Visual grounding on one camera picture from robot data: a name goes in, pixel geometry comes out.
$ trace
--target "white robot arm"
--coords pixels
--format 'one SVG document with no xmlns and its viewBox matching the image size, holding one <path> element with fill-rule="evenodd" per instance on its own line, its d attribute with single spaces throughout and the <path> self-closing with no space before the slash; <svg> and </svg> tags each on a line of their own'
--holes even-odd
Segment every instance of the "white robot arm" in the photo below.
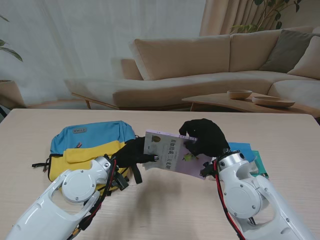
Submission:
<svg viewBox="0 0 320 240">
<path fill-rule="evenodd" d="M 69 240 L 80 221 L 99 199 L 97 184 L 106 184 L 112 164 L 104 156 L 91 161 L 89 170 L 63 172 L 12 227 L 6 240 Z M 62 194 L 72 203 L 85 203 L 80 212 L 68 214 L 52 201 L 53 194 L 62 188 Z"/>
<path fill-rule="evenodd" d="M 242 153 L 228 151 L 214 161 L 217 183 L 221 179 L 225 185 L 220 198 L 242 233 L 240 239 L 316 240 L 271 182 L 263 176 L 253 177 L 250 174 L 250 164 Z M 249 221 L 268 204 L 274 211 L 271 221 L 262 224 Z"/>
<path fill-rule="evenodd" d="M 115 163 L 100 156 L 91 161 L 89 170 L 63 172 L 19 218 L 6 240 L 73 239 L 77 235 L 75 230 L 79 229 L 79 223 L 99 199 L 96 184 L 106 184 L 108 176 L 114 175 L 112 165 L 115 166 Z M 240 152 L 228 151 L 205 169 L 212 172 L 214 165 L 218 173 L 219 196 L 225 210 L 235 220 L 236 227 L 233 227 L 239 230 L 241 240 L 316 240 L 267 179 L 251 176 L 249 162 Z M 204 170 L 201 171 L 202 176 L 210 175 L 210 171 Z M 219 178 L 225 185 L 223 192 Z M 68 214 L 52 202 L 52 196 L 59 188 L 62 188 L 62 194 L 68 201 L 85 203 L 79 213 Z M 268 204 L 275 213 L 271 221 L 263 224 L 249 221 Z"/>
</svg>

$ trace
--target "black glove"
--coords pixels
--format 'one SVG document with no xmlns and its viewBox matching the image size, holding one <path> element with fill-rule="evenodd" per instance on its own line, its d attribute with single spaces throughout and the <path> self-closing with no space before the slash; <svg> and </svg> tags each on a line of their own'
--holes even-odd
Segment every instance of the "black glove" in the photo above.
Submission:
<svg viewBox="0 0 320 240">
<path fill-rule="evenodd" d="M 144 154 L 145 137 L 138 137 L 125 142 L 125 146 L 112 155 L 115 157 L 119 168 L 128 168 L 136 164 L 156 162 L 159 158 L 156 155 Z"/>
<path fill-rule="evenodd" d="M 198 138 L 195 143 L 187 141 L 185 147 L 197 156 L 205 154 L 209 157 L 222 155 L 224 149 L 229 149 L 229 144 L 217 124 L 208 119 L 195 119 L 186 121 L 179 129 L 181 135 Z"/>
</svg>

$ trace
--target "bowl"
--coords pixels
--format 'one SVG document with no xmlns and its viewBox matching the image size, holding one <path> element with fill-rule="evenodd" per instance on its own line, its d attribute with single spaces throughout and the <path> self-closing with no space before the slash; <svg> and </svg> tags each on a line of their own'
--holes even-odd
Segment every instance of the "bowl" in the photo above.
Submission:
<svg viewBox="0 0 320 240">
<path fill-rule="evenodd" d="M 250 90 L 229 90 L 226 92 L 226 95 L 230 99 L 246 99 L 252 94 L 252 91 Z"/>
<path fill-rule="evenodd" d="M 275 108 L 289 108 L 295 104 L 295 101 L 274 96 L 254 96 L 252 102 L 256 105 Z"/>
</svg>

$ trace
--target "table surface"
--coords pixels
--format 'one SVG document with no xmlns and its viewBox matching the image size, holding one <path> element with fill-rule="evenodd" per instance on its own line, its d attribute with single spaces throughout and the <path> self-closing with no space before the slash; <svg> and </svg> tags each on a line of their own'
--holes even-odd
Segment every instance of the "table surface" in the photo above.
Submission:
<svg viewBox="0 0 320 240">
<path fill-rule="evenodd" d="M 312 108 L 306 105 L 295 103 L 293 106 L 288 108 L 274 108 L 259 106 L 252 102 L 252 97 L 270 97 L 267 95 L 253 92 L 248 98 L 230 99 L 227 93 L 215 93 L 209 95 L 191 96 L 182 99 L 185 102 L 191 102 L 199 105 L 214 105 L 220 107 L 226 107 L 241 112 L 249 113 L 274 113 L 274 114 L 310 114 L 314 118 L 320 118 L 320 110 Z"/>
<path fill-rule="evenodd" d="M 122 120 L 140 136 L 147 129 L 177 134 L 185 121 L 201 118 L 217 123 L 228 141 L 250 143 L 260 152 L 276 189 L 320 239 L 320 126 L 310 115 L 56 109 L 15 109 L 0 123 L 0 239 L 50 184 L 31 164 L 48 157 L 52 138 L 64 127 Z M 107 197 L 77 240 L 238 239 L 213 181 L 139 168 L 143 183 L 130 181 Z M 59 192 L 54 197 L 68 212 L 79 207 L 65 203 Z M 270 218 L 270 211 L 255 217 Z"/>
</svg>

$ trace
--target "book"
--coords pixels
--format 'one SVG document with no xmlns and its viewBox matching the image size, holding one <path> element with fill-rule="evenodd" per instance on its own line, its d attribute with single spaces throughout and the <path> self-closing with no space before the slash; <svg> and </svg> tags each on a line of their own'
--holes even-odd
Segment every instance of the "book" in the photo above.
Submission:
<svg viewBox="0 0 320 240">
<path fill-rule="evenodd" d="M 212 160 L 212 157 L 204 154 L 194 156 L 186 149 L 186 141 L 195 143 L 196 140 L 195 137 L 147 130 L 144 153 L 155 154 L 159 156 L 159 160 L 157 162 L 147 162 L 143 166 L 146 170 L 159 168 L 204 179 L 200 176 L 200 170 L 204 168 L 204 163 Z"/>
<path fill-rule="evenodd" d="M 212 157 L 204 154 L 194 156 L 185 147 L 185 142 L 195 143 L 197 138 L 183 136 L 162 131 L 147 130 L 144 141 L 144 154 L 154 154 L 159 157 L 157 162 L 147 162 L 143 166 L 146 170 L 159 168 L 177 173 L 187 174 L 196 178 L 204 169 L 204 163 L 211 162 Z M 252 151 L 249 143 L 230 142 L 231 151 L 241 151 L 252 168 L 251 175 L 262 175 L 268 178 L 258 151 Z"/>
</svg>

